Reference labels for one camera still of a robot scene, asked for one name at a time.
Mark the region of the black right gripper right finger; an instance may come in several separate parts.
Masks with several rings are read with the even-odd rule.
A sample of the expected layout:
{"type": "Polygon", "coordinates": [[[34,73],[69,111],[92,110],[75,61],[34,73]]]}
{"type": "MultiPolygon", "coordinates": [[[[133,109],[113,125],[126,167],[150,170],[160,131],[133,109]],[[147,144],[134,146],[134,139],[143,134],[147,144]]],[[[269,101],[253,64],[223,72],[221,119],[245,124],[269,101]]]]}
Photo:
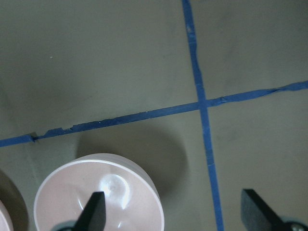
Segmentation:
{"type": "Polygon", "coordinates": [[[247,231],[293,230],[253,189],[242,190],[241,219],[247,231]]]}

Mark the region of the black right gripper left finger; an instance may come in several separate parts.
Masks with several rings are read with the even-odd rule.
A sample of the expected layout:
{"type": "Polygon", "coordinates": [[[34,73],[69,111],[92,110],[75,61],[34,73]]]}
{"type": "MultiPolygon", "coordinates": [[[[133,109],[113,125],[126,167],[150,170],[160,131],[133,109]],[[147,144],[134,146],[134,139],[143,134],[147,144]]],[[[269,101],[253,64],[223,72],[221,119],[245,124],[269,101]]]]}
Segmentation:
{"type": "Polygon", "coordinates": [[[93,192],[76,221],[74,231],[103,231],[106,225],[104,192],[93,192]]]}

